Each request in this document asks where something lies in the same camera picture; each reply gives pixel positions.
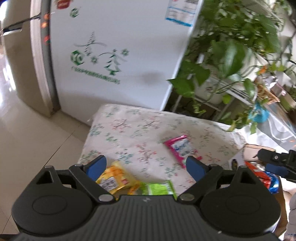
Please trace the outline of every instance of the orange sticker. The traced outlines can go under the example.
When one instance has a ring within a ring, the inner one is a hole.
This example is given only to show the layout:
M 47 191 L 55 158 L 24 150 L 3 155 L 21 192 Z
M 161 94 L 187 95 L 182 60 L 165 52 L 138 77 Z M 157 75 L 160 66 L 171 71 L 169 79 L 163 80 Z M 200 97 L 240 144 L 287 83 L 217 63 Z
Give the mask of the orange sticker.
M 46 45 L 48 45 L 50 43 L 50 37 L 49 37 L 49 35 L 47 35 L 47 36 L 44 37 L 44 43 Z
M 50 19 L 50 14 L 49 13 L 44 14 L 43 18 L 45 20 L 49 20 Z
M 47 22 L 43 22 L 42 24 L 41 24 L 41 28 L 46 28 L 48 26 L 48 23 Z

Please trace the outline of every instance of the yellow snack bag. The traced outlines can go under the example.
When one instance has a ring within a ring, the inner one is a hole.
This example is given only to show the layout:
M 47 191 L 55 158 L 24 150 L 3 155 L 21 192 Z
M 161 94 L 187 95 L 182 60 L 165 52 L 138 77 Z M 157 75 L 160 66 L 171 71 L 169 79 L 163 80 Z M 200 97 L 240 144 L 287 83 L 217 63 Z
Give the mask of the yellow snack bag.
M 135 185 L 136 179 L 128 174 L 118 161 L 115 161 L 106 168 L 96 183 L 109 193 L 114 194 L 120 189 Z
M 133 185 L 129 191 L 128 195 L 140 195 L 140 187 L 141 187 L 141 182 L 137 181 L 135 185 Z

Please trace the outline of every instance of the tile floor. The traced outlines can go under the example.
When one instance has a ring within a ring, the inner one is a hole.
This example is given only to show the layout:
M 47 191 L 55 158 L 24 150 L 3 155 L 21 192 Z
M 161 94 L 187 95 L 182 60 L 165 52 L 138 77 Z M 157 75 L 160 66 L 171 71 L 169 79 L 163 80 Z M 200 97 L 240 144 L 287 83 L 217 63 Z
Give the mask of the tile floor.
M 0 234 L 16 234 L 11 207 L 45 165 L 65 169 L 80 157 L 89 127 L 57 112 L 46 118 L 22 103 L 0 54 Z

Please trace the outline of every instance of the green logo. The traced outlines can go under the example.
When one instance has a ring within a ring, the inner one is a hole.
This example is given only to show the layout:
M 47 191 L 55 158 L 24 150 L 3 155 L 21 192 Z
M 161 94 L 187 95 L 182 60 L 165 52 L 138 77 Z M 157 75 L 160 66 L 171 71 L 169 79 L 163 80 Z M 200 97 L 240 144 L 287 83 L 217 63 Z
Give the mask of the green logo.
M 78 15 L 79 15 L 79 10 L 78 10 L 78 8 L 73 8 L 73 9 L 71 10 L 71 12 L 70 12 L 70 17 L 75 18 L 75 17 L 77 17 Z
M 83 64 L 83 54 L 80 53 L 78 50 L 71 53 L 71 61 L 76 65 Z

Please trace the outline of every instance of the product label sticker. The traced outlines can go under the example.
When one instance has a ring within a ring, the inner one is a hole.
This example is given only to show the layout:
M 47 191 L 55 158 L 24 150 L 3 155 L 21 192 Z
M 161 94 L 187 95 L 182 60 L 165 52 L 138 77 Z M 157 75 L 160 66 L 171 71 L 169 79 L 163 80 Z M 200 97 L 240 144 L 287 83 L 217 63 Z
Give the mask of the product label sticker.
M 170 0 L 165 19 L 191 27 L 199 0 Z
M 108 192 L 118 187 L 118 183 L 116 182 L 114 177 L 110 177 L 106 180 L 102 179 L 99 185 Z
M 172 144 L 172 148 L 174 148 L 181 157 L 187 157 L 194 151 L 194 147 L 190 144 L 188 139 L 176 141 Z
M 57 9 L 66 9 L 70 6 L 70 2 L 73 0 L 55 0 L 55 4 L 57 5 Z

